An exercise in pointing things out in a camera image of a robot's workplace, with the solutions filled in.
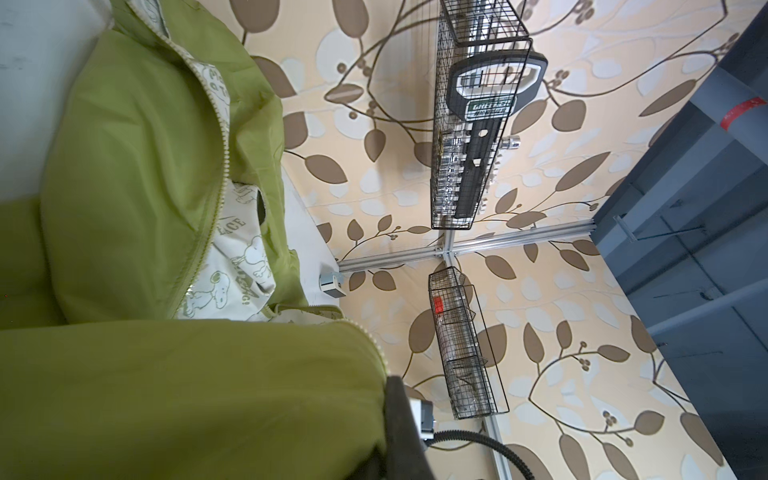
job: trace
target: wall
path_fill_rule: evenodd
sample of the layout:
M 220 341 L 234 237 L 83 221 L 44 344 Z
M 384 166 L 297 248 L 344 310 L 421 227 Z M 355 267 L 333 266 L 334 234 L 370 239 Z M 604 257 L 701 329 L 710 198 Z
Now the wall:
M 438 0 L 203 3 L 283 98 L 283 164 L 336 257 L 434 242 L 424 226 Z M 528 211 L 546 216 L 537 225 L 592 217 L 762 4 L 529 1 L 546 82 L 508 124 L 523 145 L 503 156 L 490 211 L 459 239 L 526 228 Z
M 458 262 L 477 290 L 472 305 L 482 308 L 506 391 L 503 441 L 535 466 L 536 478 L 735 478 L 589 240 L 471 253 Z M 479 429 L 451 418 L 428 311 L 427 277 L 436 267 L 428 260 L 357 273 L 341 306 L 374 333 L 411 393 L 435 402 L 439 429 Z M 493 358 L 487 349 L 485 356 Z M 475 470 L 484 464 L 468 449 L 448 458 L 440 478 L 489 478 Z

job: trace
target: red tape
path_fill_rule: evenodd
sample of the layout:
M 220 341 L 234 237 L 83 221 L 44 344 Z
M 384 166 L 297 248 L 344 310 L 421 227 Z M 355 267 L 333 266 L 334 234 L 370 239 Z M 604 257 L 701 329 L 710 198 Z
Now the red tape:
M 738 117 L 744 115 L 744 112 L 748 110 L 752 110 L 755 107 L 759 107 L 760 105 L 765 105 L 766 101 L 763 100 L 760 97 L 750 98 L 747 101 L 743 101 L 740 104 L 738 104 L 736 107 L 733 107 L 728 111 L 728 113 L 725 114 L 725 117 L 723 117 L 723 120 L 720 121 L 720 127 L 728 131 L 728 127 L 733 123 L 734 120 L 736 120 Z

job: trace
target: white fabric with cartoon print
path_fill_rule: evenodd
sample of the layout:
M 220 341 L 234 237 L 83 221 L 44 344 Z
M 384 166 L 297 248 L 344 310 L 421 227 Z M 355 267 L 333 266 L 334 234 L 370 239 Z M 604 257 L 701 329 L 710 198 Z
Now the white fabric with cartoon print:
M 261 240 L 258 193 L 255 185 L 228 181 L 218 232 L 179 318 L 263 322 L 271 317 L 262 312 L 275 279 Z

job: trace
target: wire basket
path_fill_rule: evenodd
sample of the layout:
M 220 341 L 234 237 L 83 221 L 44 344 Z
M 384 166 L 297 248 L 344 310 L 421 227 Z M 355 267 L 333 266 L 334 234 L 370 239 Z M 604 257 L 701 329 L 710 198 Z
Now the wire basket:
M 507 119 L 515 109 L 518 89 L 527 78 L 532 40 L 508 0 L 441 3 L 432 132 L 432 228 L 468 230 Z
M 456 419 L 509 411 L 504 389 L 497 389 L 494 393 L 491 386 L 486 369 L 488 360 L 482 356 L 475 331 L 476 314 L 469 309 L 467 300 L 467 289 L 474 291 L 474 287 L 466 284 L 466 281 L 466 276 L 453 266 L 429 276 L 429 301 L 432 304 L 435 333 Z M 488 335 L 481 310 L 479 319 L 484 334 Z M 497 358 L 492 348 L 491 355 Z M 494 368 L 498 384 L 501 385 L 501 374 L 497 366 Z M 503 398 L 503 404 L 497 402 L 497 398 L 499 401 Z

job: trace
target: black cable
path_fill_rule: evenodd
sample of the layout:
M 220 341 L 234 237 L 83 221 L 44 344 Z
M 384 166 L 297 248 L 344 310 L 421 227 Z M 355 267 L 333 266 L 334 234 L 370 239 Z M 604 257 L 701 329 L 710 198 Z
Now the black cable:
M 523 474 L 525 480 L 535 480 L 533 473 L 531 473 L 531 470 L 528 468 L 525 462 L 523 462 L 520 457 L 518 457 L 512 450 L 510 450 L 508 446 L 477 432 L 470 432 L 469 430 L 444 430 L 442 432 L 435 432 L 435 438 L 431 440 L 425 440 L 424 443 L 430 447 L 435 443 L 447 442 L 448 440 L 462 440 L 464 442 L 480 443 L 486 447 L 494 449 L 496 452 L 499 452 L 504 457 L 506 457 L 507 460 L 512 462 L 512 464 L 518 468 L 520 473 Z

